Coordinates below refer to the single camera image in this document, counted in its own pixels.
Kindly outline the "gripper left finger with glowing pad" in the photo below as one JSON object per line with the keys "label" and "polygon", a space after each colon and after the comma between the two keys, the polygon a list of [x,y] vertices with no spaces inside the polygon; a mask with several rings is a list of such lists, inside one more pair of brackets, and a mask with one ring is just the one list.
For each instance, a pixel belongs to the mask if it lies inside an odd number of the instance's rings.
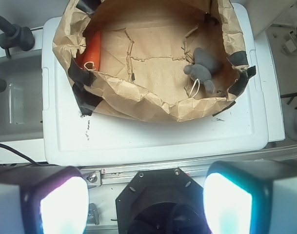
{"label": "gripper left finger with glowing pad", "polygon": [[76,167],[0,167],[0,234],[82,234],[88,210]]}

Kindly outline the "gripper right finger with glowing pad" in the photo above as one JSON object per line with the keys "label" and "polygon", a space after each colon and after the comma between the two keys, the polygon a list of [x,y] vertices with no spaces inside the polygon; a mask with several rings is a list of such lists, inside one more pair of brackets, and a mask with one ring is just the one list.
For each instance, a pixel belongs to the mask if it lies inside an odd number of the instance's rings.
{"label": "gripper right finger with glowing pad", "polygon": [[214,234],[297,234],[297,160],[216,161],[203,205]]}

